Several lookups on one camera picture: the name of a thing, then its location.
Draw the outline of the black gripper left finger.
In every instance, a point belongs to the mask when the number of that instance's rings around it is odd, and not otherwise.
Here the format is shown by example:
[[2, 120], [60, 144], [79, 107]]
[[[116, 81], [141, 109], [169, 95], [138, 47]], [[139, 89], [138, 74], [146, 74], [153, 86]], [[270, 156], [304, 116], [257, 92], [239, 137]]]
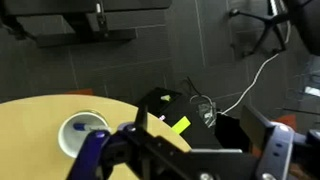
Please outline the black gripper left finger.
[[108, 180], [124, 164], [139, 180], [187, 180], [178, 157], [184, 152], [147, 131], [148, 107], [138, 108], [135, 121], [111, 134], [91, 131], [85, 138], [67, 180]]

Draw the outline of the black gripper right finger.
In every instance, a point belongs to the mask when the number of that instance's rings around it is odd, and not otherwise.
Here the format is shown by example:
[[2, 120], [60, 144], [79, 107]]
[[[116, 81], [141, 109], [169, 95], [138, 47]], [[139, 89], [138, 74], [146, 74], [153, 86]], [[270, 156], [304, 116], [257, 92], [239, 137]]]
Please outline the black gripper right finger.
[[255, 173], [260, 180], [287, 180], [291, 164], [298, 164], [315, 179], [320, 178], [318, 130], [297, 133], [286, 124], [268, 120], [250, 106], [242, 109], [240, 127], [262, 151]]

